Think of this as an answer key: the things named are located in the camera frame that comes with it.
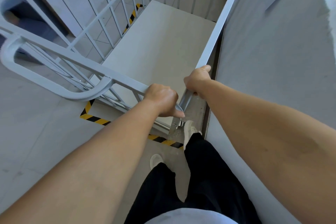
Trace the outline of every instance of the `white metal frame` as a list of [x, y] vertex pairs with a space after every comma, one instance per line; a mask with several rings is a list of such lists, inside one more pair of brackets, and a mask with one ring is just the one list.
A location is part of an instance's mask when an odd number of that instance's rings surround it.
[[[33, 1], [33, 0], [26, 0], [37, 12], [40, 14], [40, 16], [45, 20], [45, 22], [65, 41], [65, 43], [68, 44], [68, 47], [63, 48], [57, 44], [54, 44], [46, 39], [43, 39], [37, 35], [34, 35], [24, 29], [21, 29], [10, 22], [7, 22], [5, 18], [2, 16], [3, 12], [1, 10], [1, 16], [0, 16], [0, 34], [5, 36], [7, 39], [5, 43], [3, 44], [1, 51], [0, 51], [0, 60], [3, 63], [5, 67], [7, 67], [9, 70], [29, 79], [30, 81], [40, 85], [41, 87], [46, 88], [47, 90], [60, 95], [66, 99], [75, 100], [75, 101], [87, 101], [94, 98], [100, 98], [103, 102], [119, 109], [122, 111], [127, 111], [131, 107], [128, 106], [124, 101], [120, 98], [120, 96], [112, 89], [113, 84], [119, 84], [129, 90], [131, 90], [139, 102], [141, 100], [141, 96], [144, 95], [146, 89], [148, 88], [147, 85], [144, 85], [136, 80], [133, 80], [132, 78], [129, 78], [127, 76], [124, 76], [120, 73], [117, 73], [111, 69], [108, 69], [104, 67], [103, 65], [96, 63], [90, 59], [84, 58], [82, 55], [79, 54], [79, 52], [75, 49], [75, 44], [78, 42], [79, 39], [81, 39], [82, 36], [86, 35], [87, 38], [91, 41], [94, 48], [98, 51], [99, 55], [102, 57], [103, 60], [106, 59], [106, 57], [102, 54], [99, 47], [96, 45], [95, 41], [92, 39], [90, 34], [88, 33], [91, 26], [94, 25], [95, 22], [99, 22], [103, 31], [105, 32], [108, 41], [110, 42], [112, 46], [112, 50], [114, 49], [115, 45], [113, 41], [111, 40], [111, 37], [109, 36], [103, 22], [101, 21], [101, 18], [103, 14], [110, 10], [112, 17], [114, 18], [114, 21], [116, 23], [116, 26], [118, 28], [120, 37], [122, 38], [124, 34], [121, 31], [121, 28], [118, 24], [118, 20], [115, 16], [115, 13], [112, 9], [112, 4], [116, 0], [106, 0], [107, 5], [98, 12], [94, 5], [92, 4], [92, 0], [88, 0], [96, 17], [89, 23], [87, 27], [84, 25], [80, 25], [83, 29], [83, 31], [72, 41], [70, 42], [65, 35], [61, 33], [61, 31], [53, 24], [53, 22], [48, 18], [48, 16], [40, 9], [40, 7]], [[193, 0], [192, 3], [192, 9], [191, 13], [193, 13], [195, 8], [195, 1]], [[227, 0], [226, 4], [218, 18], [218, 21], [213, 29], [213, 32], [208, 40], [208, 43], [206, 44], [204, 51], [197, 63], [196, 68], [201, 67], [205, 64], [207, 64], [209, 56], [216, 44], [216, 41], [218, 39], [218, 36], [224, 26], [224, 23], [227, 19], [227, 16], [229, 15], [229, 12], [231, 10], [231, 7], [233, 5], [233, 2], [235, 0]], [[124, 0], [121, 0], [125, 16], [128, 23], [128, 30], [131, 28], [133, 24], [130, 24], [128, 22], [129, 15], [127, 14], [126, 5]], [[208, 17], [210, 8], [212, 6], [213, 0], [210, 0], [210, 4], [206, 13], [206, 18]], [[135, 11], [136, 9], [136, 3], [135, 0], [133, 0], [133, 5]], [[136, 12], [136, 18], [140, 15], [139, 12]], [[31, 54], [33, 57], [35, 57], [37, 60], [39, 60], [41, 63], [55, 71], [58, 75], [63, 77], [68, 82], [75, 85], [78, 89], [80, 89], [82, 92], [71, 92], [64, 87], [56, 84], [55, 82], [50, 81], [47, 78], [44, 78], [37, 73], [32, 72], [29, 69], [24, 68], [21, 65], [18, 65], [14, 61], [14, 56], [16, 51], [22, 48], [29, 54]], [[57, 58], [54, 59], [46, 51], [52, 51], [57, 55]], [[64, 66], [61, 65], [60, 61], [64, 61], [68, 66], [70, 66], [77, 75], [81, 78], [81, 80], [84, 80], [85, 82], [79, 80], [74, 74], [72, 74], [69, 70], [67, 70]], [[91, 71], [93, 74], [101, 78], [101, 81], [98, 85], [93, 85], [89, 78], [86, 77], [75, 65], [78, 65], [80, 67], [83, 67], [89, 71]], [[105, 93], [107, 91], [110, 91], [114, 95], [114, 99], [107, 96]], [[185, 110], [190, 99], [191, 99], [191, 92], [186, 92], [184, 96], [182, 97], [182, 100], [180, 101], [179, 105], [176, 105], [177, 109]], [[159, 124], [157, 122], [157, 125], [164, 127], [165, 129], [170, 129], [170, 132], [174, 131], [176, 127], [179, 124], [179, 119], [173, 119], [173, 123], [170, 128], [165, 127], [162, 124]]]

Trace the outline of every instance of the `person's right hand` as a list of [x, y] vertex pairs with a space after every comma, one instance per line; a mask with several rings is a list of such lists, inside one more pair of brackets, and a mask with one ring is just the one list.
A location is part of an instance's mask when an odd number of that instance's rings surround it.
[[209, 65], [196, 68], [189, 76], [183, 79], [186, 88], [203, 98], [202, 93], [200, 92], [200, 86], [204, 81], [211, 80], [209, 75], [210, 70], [211, 66]]

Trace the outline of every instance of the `shoe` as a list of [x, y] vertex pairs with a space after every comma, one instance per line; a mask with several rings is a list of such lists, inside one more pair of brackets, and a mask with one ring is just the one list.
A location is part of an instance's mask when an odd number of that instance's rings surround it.
[[197, 128], [195, 127], [195, 122], [193, 122], [192, 120], [188, 120], [185, 122], [184, 124], [184, 143], [183, 143], [183, 150], [186, 150], [186, 145], [189, 142], [191, 136], [194, 133], [200, 133], [202, 134], [200, 131], [197, 130]]
[[154, 167], [156, 167], [159, 163], [163, 163], [163, 159], [160, 154], [154, 154], [149, 161], [150, 169], [152, 170]]

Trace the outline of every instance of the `leg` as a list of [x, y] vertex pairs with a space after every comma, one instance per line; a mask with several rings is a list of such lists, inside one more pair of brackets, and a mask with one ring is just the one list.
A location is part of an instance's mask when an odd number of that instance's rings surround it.
[[186, 203], [237, 223], [261, 223], [245, 189], [215, 148], [194, 133], [184, 151], [191, 171]]
[[182, 208], [175, 188], [175, 173], [159, 163], [148, 174], [127, 215], [125, 224], [143, 224], [171, 210]]

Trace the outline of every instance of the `hand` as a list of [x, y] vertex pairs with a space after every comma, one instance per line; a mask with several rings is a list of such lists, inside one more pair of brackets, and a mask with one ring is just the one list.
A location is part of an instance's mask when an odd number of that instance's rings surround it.
[[191, 74], [184, 78], [185, 86], [191, 92], [194, 92], [195, 95], [199, 95], [201, 98], [203, 96], [200, 94], [200, 86], [201, 83], [207, 80], [211, 80], [209, 72], [211, 70], [211, 66], [205, 65], [200, 68], [196, 68]]
[[160, 117], [183, 118], [183, 111], [176, 110], [175, 105], [179, 96], [175, 90], [169, 86], [152, 84], [146, 90], [144, 101], [151, 101], [157, 108]]

